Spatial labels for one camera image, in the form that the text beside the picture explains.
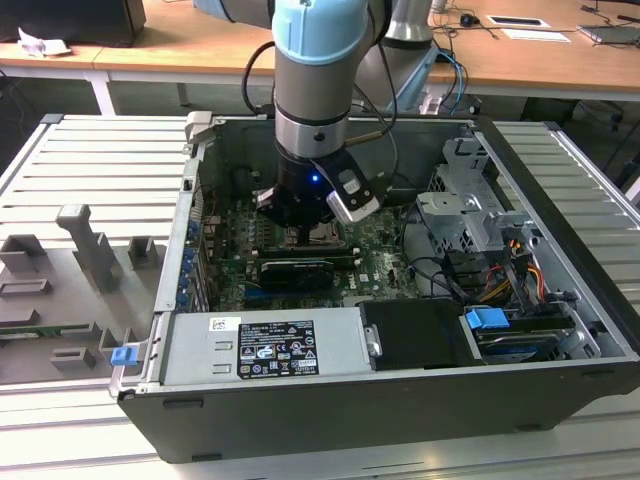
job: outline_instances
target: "motherboard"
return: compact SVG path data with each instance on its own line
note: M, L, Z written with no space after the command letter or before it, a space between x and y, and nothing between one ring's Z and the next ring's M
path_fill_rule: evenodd
M355 225L334 220L313 229L308 244L298 245L297 229L257 214L250 199L215 206L204 222L211 306L219 311L349 307L418 298L415 272L399 247L401 216L401 208L393 207ZM311 267L312 272L298 274Z

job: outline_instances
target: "blue plastic clip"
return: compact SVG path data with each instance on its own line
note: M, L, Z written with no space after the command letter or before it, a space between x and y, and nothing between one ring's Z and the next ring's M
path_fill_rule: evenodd
M138 364L138 346L118 347L111 354L111 365L114 367Z
M474 308L466 315L472 330L476 328L508 328L509 319L501 308Z

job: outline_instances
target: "power supply label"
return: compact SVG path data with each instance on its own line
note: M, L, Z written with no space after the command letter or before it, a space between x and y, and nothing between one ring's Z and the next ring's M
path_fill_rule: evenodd
M253 378L318 375L313 321L241 323L238 376Z

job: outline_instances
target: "cable on desk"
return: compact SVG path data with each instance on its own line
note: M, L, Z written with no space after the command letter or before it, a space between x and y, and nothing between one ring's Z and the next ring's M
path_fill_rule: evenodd
M251 75L251 70L253 69L253 65L256 63L258 58L260 58L260 55L262 55L266 50L269 50L270 48L274 47L275 44L276 43L272 40L270 42L265 43L264 45L260 45L256 49L256 51L253 52L253 55L251 55L251 58L249 58L249 61L247 62L247 66L244 69L244 74L242 75L242 83L240 84L240 89L242 92L242 100L244 100L244 104L247 106L247 108L251 110L253 113L255 113L256 115L260 115L262 111L258 107L256 107L253 103L251 103L251 100L249 99L249 93L247 92L249 76Z

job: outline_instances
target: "white tissue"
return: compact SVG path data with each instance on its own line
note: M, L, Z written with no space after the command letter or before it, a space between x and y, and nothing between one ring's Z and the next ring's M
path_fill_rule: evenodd
M63 40L42 40L25 33L21 28L18 28L18 32L20 33L18 45L33 57L44 58L48 55L71 53L71 49Z

